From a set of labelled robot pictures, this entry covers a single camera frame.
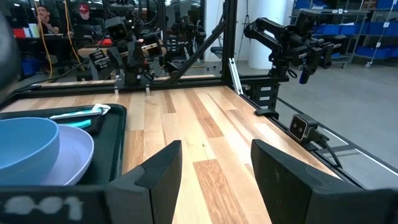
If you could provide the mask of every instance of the plate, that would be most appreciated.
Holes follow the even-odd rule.
[[[41,185],[75,185],[90,165],[93,153],[94,141],[86,131],[60,125],[60,152]]]

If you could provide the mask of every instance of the white pillar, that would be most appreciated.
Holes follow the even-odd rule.
[[[251,22],[257,18],[266,17],[274,22],[283,24],[286,2],[287,0],[249,0]],[[249,66],[254,69],[271,69],[272,63],[268,61],[269,54],[271,54],[269,48],[256,40],[252,40],[249,53]]]

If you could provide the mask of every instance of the wall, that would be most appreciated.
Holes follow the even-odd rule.
[[[242,42],[241,53],[239,56],[239,60],[249,60],[249,52],[250,52],[250,40],[243,36],[242,33],[244,29],[244,20],[246,17],[246,1],[249,1],[249,9],[252,7],[252,4],[255,4],[256,1],[275,1],[275,0],[238,0],[238,13],[236,15],[236,35],[235,35],[235,60],[238,59],[239,46]],[[286,0],[286,13],[284,18],[284,25],[289,25],[290,16],[292,14],[292,8],[294,4],[294,0]],[[220,17],[223,13],[223,2],[224,0],[206,0],[206,23],[205,29],[207,35],[211,35],[211,31],[216,27],[218,22],[220,21]],[[249,15],[250,22],[253,22],[257,18],[253,18]],[[214,42],[214,47],[218,47],[218,41]],[[210,53],[210,48],[205,52],[205,60],[206,61],[220,61],[214,54]]]

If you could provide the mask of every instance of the metal frame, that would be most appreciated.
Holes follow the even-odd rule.
[[[205,43],[198,49],[198,51],[192,55],[190,60],[180,69],[177,75],[163,80],[161,82],[151,82],[147,85],[139,86],[127,86],[120,88],[120,92],[124,91],[145,91],[146,88],[151,90],[164,90],[173,88],[195,88],[201,86],[229,86],[232,88],[233,79],[231,71],[229,69],[229,59],[234,58],[234,41],[236,33],[236,13],[237,13],[237,2],[238,0],[226,0],[225,7],[225,20],[216,28],[215,32],[205,41]],[[164,16],[164,1],[159,1],[160,16]],[[164,20],[160,20],[160,27],[165,27]],[[180,79],[181,76],[196,62],[196,59],[217,39],[221,33],[224,32],[223,42],[223,59],[222,59],[222,76],[212,78],[192,78],[192,79]],[[167,40],[167,36],[163,34],[163,41]],[[270,83],[287,82],[289,77],[270,77],[268,75],[251,75],[240,77],[242,85],[264,85]],[[3,102],[0,103],[0,110],[12,104],[13,102],[23,98],[40,98],[40,97],[56,97],[56,96],[70,96],[70,95],[89,95],[89,94],[101,94],[101,93],[113,93],[115,87],[113,83],[104,83],[98,85],[72,85],[72,86],[32,86],[29,91],[23,91],[8,96]],[[260,106],[256,105],[251,101],[245,94],[241,95],[251,106],[256,109],[261,109]],[[275,118],[268,118],[281,130],[284,130],[287,134],[287,128]],[[316,151],[311,151],[311,146],[303,146],[310,151],[316,158],[324,163],[333,172],[336,172],[343,180],[353,183],[359,187],[362,187],[357,181],[350,177],[344,170],[336,168],[329,160],[323,158],[323,156]]]

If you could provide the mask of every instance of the blue bowl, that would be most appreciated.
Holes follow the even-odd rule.
[[[57,160],[59,132],[50,119],[0,121],[0,185],[40,185]]]

